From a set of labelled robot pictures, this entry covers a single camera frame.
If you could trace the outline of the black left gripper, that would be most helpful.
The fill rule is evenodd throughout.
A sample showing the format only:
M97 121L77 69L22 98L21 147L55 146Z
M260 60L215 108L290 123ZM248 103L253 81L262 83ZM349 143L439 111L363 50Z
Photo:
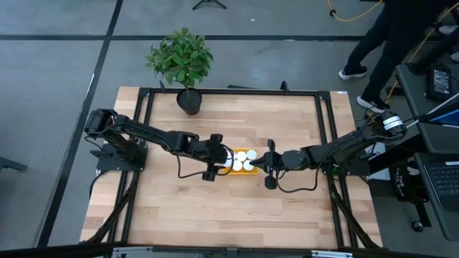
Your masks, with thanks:
M196 154L200 161L207 164L207 169L202 174L204 181L214 181L222 164L226 163L227 150L222 144L223 135L211 134L210 139L196 143Z

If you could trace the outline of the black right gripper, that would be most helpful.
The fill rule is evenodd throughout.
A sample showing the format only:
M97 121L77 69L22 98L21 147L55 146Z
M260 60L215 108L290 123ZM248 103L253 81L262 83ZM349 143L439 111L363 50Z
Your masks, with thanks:
M268 139L268 152L263 157L250 161L250 164L267 173L265 186L269 190L275 190L281 171L304 170L309 165L309 158L306 152L300 150L288 150L279 154L275 151L275 142Z

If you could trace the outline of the yellow plastic basket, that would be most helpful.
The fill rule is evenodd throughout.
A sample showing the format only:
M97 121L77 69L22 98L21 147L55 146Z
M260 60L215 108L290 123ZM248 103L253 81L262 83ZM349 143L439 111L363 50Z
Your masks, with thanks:
M235 148L235 149L232 149L231 151L228 150L227 153L231 153L234 156L234 160L237 160L237 158L236 158L237 152L239 152L239 151L247 152L249 149L250 148ZM242 168L241 171L233 171L232 170L232 166L229 167L229 168L226 168L224 166L223 173L232 174L232 175L253 175L253 174L257 174L258 173L258 168L254 167L252 171L246 171L244 168Z

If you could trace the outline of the green potted plant black pot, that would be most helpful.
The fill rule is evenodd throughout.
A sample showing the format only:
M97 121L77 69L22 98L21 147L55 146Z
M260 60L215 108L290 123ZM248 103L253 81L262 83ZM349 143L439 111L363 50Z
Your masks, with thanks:
M201 108L202 94L195 86L208 77L213 60L205 36L192 34L183 27L165 36L157 47L150 47L146 67L165 78L168 84L183 86L176 102L187 115L196 115Z

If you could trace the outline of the white box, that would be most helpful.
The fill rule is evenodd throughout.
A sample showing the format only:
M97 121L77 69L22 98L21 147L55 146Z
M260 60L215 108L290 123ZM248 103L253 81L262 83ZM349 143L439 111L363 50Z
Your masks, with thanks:
M387 161L380 157L381 153L372 153L369 159L369 175L366 177L369 181L389 181L390 174Z

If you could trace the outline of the black backpack white print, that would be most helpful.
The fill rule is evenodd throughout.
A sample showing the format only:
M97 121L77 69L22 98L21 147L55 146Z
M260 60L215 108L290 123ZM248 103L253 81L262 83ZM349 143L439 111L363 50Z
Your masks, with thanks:
M395 196L400 202L408 202L415 206L419 219L411 223L412 229L422 232L431 227L425 203L430 201L429 194L414 161L403 161L389 168L391 185Z

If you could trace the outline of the black tripod foot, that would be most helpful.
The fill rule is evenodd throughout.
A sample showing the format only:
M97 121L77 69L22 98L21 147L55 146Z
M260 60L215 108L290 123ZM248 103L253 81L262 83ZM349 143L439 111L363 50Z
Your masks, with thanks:
M202 4L216 4L217 6L221 7L222 9L227 9L227 6L224 5L220 0L200 0L198 1L191 10L197 10Z

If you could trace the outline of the grey side desk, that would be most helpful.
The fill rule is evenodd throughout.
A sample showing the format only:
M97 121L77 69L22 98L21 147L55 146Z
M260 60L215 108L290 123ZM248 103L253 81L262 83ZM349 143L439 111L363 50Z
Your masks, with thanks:
M439 105L424 96L425 76L411 73L405 64L398 66L396 72L414 116L426 114ZM430 163L459 162L459 129L419 123L411 126L409 131L414 129L419 130L419 133L407 136L402 145L414 151L413 158L420 170L443 236L449 241L459 242L459 212L447 211L441 207L424 168L424 165Z

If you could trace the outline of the black laptop keyboard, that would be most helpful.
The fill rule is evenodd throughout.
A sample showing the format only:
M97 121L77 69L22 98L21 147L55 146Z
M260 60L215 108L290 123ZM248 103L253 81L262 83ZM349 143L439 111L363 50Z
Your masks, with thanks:
M442 209L459 212L459 161L428 163L424 169Z

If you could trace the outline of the dark blue monitor panel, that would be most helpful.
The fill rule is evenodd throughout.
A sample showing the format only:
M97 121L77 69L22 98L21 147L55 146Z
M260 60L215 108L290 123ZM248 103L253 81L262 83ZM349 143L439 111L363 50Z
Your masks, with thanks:
M420 123L459 127L459 93L452 96L428 114L418 118Z

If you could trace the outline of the black front crossbar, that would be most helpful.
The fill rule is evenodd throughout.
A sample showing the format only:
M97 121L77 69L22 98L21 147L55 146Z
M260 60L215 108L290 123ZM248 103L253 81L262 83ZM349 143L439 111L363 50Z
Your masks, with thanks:
M240 258L251 254L292 255L305 258L447 258L441 256L393 252L388 249L362 249L342 247L339 249L270 249L242 247L173 247L138 246L124 242L82 243L54 247L35 247L0 251L0 258L94 258L140 252L176 252L196 254L221 254Z

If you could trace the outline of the person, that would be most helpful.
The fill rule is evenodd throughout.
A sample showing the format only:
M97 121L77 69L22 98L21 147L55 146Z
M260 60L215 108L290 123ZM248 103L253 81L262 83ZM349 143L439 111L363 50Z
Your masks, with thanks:
M374 113L390 109L380 93L397 65L422 41L425 31L437 18L459 0L384 0L384 7L374 25L364 35L339 72L343 80L363 77L367 68L361 61L383 46L382 55L370 74L369 82L356 101Z

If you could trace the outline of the black power adapter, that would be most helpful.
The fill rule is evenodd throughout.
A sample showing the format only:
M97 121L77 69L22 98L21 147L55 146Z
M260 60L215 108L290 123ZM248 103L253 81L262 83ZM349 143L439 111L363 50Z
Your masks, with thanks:
M426 72L425 97L436 102L444 102L452 96L450 69L440 63L431 64Z

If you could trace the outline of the dark grey stand foot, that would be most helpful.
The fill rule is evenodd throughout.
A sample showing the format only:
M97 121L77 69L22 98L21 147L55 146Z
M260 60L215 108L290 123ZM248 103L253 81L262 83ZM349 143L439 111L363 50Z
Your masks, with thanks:
M0 173L4 168L11 168L16 171L24 172L27 170L27 166L16 161L9 160L0 156Z

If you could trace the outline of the black aluminium table frame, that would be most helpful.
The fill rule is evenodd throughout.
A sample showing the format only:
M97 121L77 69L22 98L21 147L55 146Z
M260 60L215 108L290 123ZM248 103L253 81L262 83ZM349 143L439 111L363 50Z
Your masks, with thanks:
M204 93L200 112L185 115L173 93L138 100L134 87L118 91L115 109L162 130L183 130L203 139L223 135L231 148L279 152L315 145L355 128L346 92L248 90ZM150 145L140 173L131 223L118 222L115 238L128 232L130 245L334 249L337 246L327 179L314 171L292 172L278 190L265 188L264 173L228 175L203 181L203 163L176 159Z

